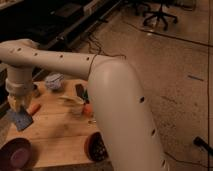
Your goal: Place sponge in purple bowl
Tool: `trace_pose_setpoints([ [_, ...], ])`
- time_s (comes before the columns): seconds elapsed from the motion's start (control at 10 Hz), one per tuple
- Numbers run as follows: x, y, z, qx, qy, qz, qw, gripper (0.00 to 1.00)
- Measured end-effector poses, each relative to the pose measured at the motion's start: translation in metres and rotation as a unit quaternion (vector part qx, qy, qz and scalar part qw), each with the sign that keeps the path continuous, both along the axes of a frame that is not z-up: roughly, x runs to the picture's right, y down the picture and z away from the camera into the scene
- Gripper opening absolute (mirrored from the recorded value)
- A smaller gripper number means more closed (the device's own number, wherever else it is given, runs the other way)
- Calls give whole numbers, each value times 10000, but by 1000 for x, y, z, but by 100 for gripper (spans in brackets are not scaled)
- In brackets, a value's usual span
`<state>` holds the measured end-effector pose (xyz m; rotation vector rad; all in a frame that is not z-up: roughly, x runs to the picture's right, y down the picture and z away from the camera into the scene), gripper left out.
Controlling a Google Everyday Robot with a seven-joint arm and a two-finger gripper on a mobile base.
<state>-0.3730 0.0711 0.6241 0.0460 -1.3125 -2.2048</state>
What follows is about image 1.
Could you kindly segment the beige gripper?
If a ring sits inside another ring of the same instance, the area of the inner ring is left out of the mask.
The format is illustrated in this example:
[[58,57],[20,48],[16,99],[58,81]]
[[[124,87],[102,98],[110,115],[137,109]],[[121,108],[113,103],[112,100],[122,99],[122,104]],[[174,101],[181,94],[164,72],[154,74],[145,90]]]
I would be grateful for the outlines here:
[[24,96],[8,96],[8,102],[13,111],[20,111],[21,108],[27,109],[31,103],[32,94],[29,93]]

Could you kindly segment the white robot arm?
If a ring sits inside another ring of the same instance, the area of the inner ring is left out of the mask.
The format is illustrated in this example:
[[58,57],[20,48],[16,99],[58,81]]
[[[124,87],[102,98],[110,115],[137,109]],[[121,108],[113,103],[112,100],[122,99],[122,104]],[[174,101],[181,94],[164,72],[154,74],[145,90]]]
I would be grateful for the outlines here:
[[29,106],[35,67],[86,80],[114,171],[170,171],[142,83],[128,61],[41,50],[30,39],[1,42],[0,61],[7,65],[6,90],[13,110]]

